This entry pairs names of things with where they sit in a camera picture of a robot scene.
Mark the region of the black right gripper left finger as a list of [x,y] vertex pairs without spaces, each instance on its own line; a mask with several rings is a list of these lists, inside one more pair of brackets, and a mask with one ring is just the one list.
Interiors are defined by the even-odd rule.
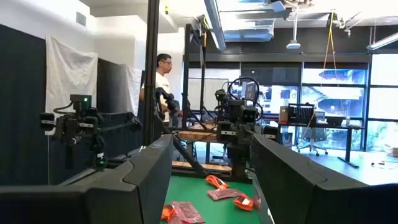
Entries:
[[159,224],[172,171],[165,134],[103,170],[58,185],[0,187],[0,224]]

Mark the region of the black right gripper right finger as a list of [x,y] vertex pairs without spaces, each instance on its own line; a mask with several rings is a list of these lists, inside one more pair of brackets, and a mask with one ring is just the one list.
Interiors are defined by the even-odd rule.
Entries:
[[367,185],[261,134],[250,149],[275,224],[398,224],[398,184]]

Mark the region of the orange candy packet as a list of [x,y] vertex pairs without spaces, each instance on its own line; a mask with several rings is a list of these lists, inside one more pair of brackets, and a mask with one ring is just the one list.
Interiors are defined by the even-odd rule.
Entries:
[[233,200],[233,203],[238,208],[245,210],[245,211],[253,211],[254,209],[254,201],[246,194],[241,194],[236,199]]
[[222,181],[219,177],[215,176],[215,175],[208,175],[205,178],[205,181],[216,187],[217,189],[227,189],[229,187],[228,184],[226,184],[224,181]]
[[162,209],[161,219],[163,221],[169,222],[173,219],[175,215],[175,207],[171,204],[164,205]]

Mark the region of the pinkish red candy packet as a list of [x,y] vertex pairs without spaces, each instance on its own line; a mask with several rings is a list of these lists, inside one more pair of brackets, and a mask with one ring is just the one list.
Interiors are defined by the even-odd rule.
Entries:
[[213,200],[221,200],[225,198],[235,198],[242,194],[242,192],[238,189],[216,189],[216,190],[209,190],[207,194]]
[[168,221],[168,224],[202,224],[205,219],[199,214],[198,210],[191,202],[170,203],[175,210],[175,214]]

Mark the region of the wooden workbench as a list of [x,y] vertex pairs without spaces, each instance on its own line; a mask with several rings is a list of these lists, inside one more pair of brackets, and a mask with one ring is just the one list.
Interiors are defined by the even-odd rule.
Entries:
[[215,123],[205,123],[206,129],[200,124],[195,124],[186,130],[180,131],[178,136],[186,141],[216,142]]

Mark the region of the whiteboard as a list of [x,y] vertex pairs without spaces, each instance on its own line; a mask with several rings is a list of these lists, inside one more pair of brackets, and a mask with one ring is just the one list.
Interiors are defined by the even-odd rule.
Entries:
[[[215,92],[219,89],[227,91],[227,79],[219,78],[206,78],[203,86],[203,105],[208,111],[213,111],[218,105],[215,98]],[[201,79],[200,78],[189,78],[188,79],[188,101],[190,102],[191,110],[200,109],[200,94],[201,91]]]

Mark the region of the office chair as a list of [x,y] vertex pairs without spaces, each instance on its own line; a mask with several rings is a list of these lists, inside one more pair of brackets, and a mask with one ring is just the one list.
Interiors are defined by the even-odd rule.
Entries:
[[324,147],[317,146],[316,142],[323,142],[327,140],[325,128],[302,128],[299,140],[297,142],[297,152],[300,153],[302,149],[308,148],[310,152],[315,151],[315,155],[319,156],[318,150],[323,150],[326,155],[328,151]]

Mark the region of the brown cardboard box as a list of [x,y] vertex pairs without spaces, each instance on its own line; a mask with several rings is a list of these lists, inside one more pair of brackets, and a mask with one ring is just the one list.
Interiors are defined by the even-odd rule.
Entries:
[[279,124],[288,124],[289,120],[289,107],[281,106],[279,111]]

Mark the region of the black metal rack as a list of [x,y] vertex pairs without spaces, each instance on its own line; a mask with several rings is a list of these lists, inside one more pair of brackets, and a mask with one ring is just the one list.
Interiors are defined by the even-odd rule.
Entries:
[[188,79],[189,79],[189,66],[190,66],[190,43],[194,41],[199,47],[199,59],[201,65],[201,89],[200,89],[200,112],[203,110],[203,97],[204,97],[204,79],[206,68],[206,47],[205,38],[200,35],[199,30],[195,30],[191,24],[185,24],[185,38],[184,38],[184,54],[183,54],[183,93],[182,93],[182,128],[187,129],[188,119]]

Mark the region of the black monitor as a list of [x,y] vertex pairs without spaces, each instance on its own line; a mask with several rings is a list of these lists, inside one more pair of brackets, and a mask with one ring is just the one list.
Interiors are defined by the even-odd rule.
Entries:
[[293,104],[288,105],[288,124],[308,124],[313,118],[315,105],[310,103],[306,104]]

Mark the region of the black office desk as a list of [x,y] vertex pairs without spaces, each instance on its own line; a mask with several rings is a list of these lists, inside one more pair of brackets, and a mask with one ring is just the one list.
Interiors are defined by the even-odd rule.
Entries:
[[364,127],[361,126],[345,126],[345,125],[341,125],[341,126],[332,126],[330,124],[278,124],[278,129],[279,132],[281,132],[282,127],[284,126],[295,126],[295,127],[311,127],[311,128],[325,128],[325,129],[344,129],[347,131],[347,135],[346,135],[346,149],[345,149],[345,157],[338,157],[339,160],[345,162],[346,164],[350,165],[351,167],[355,168],[355,169],[359,169],[359,166],[352,163],[350,161],[351,158],[351,143],[352,143],[352,132],[353,130],[362,130],[364,129]]

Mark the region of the person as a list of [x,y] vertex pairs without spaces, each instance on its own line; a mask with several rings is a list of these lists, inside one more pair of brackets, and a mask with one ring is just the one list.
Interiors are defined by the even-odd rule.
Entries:
[[[156,66],[155,88],[163,88],[166,93],[170,93],[170,83],[165,77],[172,70],[172,57],[169,54],[158,54]],[[169,122],[170,110],[167,108],[166,100],[160,97],[162,104],[162,114],[165,116],[164,121]]]

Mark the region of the white ceiling pendant device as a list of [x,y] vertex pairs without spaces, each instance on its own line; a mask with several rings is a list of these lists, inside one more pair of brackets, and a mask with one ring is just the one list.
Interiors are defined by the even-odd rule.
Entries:
[[286,49],[299,49],[300,43],[297,42],[297,26],[298,26],[299,9],[295,11],[294,27],[292,40],[286,45]]

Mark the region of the large white cloth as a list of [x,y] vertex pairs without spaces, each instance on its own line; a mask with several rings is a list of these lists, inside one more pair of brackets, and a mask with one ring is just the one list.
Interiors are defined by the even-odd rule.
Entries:
[[45,112],[70,104],[70,95],[90,95],[97,102],[98,54],[76,50],[47,36]]

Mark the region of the long ceiling light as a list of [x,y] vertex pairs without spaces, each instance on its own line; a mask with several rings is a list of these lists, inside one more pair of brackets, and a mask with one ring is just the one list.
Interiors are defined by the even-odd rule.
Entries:
[[394,43],[396,41],[398,41],[398,32],[396,32],[388,37],[385,37],[381,40],[378,40],[377,42],[368,45],[366,48],[368,50],[377,50],[381,47],[384,47],[384,46]]

